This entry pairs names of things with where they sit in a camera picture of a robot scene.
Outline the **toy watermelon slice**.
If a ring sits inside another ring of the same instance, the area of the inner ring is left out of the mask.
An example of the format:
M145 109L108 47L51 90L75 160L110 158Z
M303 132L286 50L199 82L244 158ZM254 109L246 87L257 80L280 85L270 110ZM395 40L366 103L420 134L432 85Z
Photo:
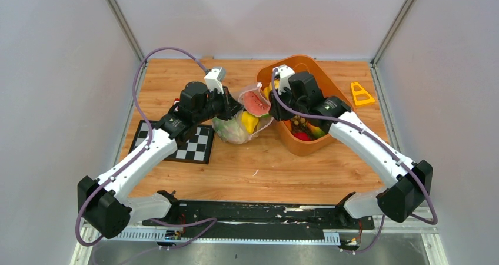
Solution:
M253 116L263 117L268 115L270 106L263 102L253 91L243 94L241 100L245 109Z

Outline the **black white checkerboard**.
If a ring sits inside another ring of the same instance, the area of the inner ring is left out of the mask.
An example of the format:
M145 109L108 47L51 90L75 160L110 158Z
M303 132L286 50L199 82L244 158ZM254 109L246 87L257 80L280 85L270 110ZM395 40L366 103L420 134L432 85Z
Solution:
M147 137L148 126L144 120L140 120L134 134L129 153L137 148ZM209 164L214 142L214 129L210 125L200 124L197 131L184 145L164 158L164 161L176 161L181 163Z

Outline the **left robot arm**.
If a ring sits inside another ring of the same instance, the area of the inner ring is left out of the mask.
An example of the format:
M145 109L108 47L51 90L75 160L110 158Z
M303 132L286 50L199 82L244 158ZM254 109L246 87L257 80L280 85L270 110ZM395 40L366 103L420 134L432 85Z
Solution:
M85 220L102 237L112 239L129 224L158 218L172 226L179 221L180 209L172 197L157 192L148 197L129 197L135 186L161 161L175 153L207 120L230 120L243 105L228 87L209 90L202 82L190 82L179 100L156 122L148 126L145 140L121 162L95 179L84 177L77 186L76 230Z

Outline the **orange plastic basket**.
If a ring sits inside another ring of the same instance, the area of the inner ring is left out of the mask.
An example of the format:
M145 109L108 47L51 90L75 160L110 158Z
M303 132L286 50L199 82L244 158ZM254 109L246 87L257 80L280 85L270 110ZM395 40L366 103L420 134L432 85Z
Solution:
M330 76L315 59L307 55L292 55L261 68L256 74L256 82L260 82L264 88L267 87L270 83L272 69L280 65L287 65L295 72L310 72L315 77L324 96L337 96L353 110L355 109L350 97L344 94L343 90L333 80L332 76ZM294 137L283 122L275 121L273 126L275 127L282 144L290 153L297 156L310 155L336 141L335 138L332 138L329 135L314 141L303 141Z

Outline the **yellow toy bell pepper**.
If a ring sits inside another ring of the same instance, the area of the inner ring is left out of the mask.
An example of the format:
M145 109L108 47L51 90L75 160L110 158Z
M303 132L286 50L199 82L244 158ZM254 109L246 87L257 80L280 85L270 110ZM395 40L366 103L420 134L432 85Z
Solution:
M241 116L241 123L249 134L255 133L259 120L258 117L252 115L248 111L244 111Z

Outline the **red toy tomato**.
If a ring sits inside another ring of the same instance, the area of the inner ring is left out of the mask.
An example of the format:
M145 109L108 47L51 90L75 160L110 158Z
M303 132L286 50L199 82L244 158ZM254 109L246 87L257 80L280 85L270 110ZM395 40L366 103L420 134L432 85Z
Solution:
M296 132L295 134L293 134L293 136L301 141L311 141L311 138L305 132Z

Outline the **yellow triangular toy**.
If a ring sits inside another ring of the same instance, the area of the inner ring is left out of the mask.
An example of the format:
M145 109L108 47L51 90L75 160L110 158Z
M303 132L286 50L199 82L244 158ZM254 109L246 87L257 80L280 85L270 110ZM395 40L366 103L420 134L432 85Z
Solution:
M350 90L356 107L363 107L376 103L376 99L359 82L351 82Z

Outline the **clear zip top bag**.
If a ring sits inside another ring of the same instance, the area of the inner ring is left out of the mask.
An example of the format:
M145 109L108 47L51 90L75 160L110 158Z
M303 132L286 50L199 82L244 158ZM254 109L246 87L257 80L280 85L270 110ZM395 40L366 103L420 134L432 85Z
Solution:
M260 82L247 85L235 98L243 109L230 120L212 119L212 127L223 141L244 144L256 138L274 119L269 114L270 102L264 97Z

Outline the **green toy lettuce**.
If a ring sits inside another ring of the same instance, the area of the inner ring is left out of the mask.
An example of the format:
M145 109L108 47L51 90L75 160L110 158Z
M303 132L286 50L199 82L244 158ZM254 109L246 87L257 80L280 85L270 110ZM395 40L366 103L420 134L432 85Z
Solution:
M250 134L242 124L239 115L230 120L221 120L215 117L212 119L212 127L219 138L225 142L244 144L250 140Z

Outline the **toy mango green orange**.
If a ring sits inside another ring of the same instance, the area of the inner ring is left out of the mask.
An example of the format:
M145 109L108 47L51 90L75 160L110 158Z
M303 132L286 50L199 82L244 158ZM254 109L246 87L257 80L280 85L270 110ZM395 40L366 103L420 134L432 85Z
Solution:
M307 127L309 129L309 132L311 133L311 135L314 137L315 140L326 135L326 133L322 129L320 129L319 127L313 126L310 123L307 124Z

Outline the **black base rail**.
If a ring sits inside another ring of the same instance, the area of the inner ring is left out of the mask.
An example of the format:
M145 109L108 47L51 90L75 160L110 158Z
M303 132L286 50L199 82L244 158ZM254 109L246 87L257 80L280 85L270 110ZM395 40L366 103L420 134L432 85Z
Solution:
M189 224L184 237L194 237L208 218L217 222L205 233L205 239L233 240L321 240L324 230L357 234L375 228L372 217L348 220L334 205L255 203L232 201L180 200L162 222Z

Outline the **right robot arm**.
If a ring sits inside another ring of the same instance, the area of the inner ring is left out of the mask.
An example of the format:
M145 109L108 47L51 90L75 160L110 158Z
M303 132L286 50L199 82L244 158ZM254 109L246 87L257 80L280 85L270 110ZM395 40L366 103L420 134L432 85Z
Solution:
M370 130L337 96L325 97L312 74L294 72L287 66L272 70L270 114L277 121L294 116L342 142L367 163L384 186L366 193L350 193L338 204L337 223L351 228L360 218L383 214L402 223L416 217L414 210L429 199L432 166L425 160L416 163L401 154Z

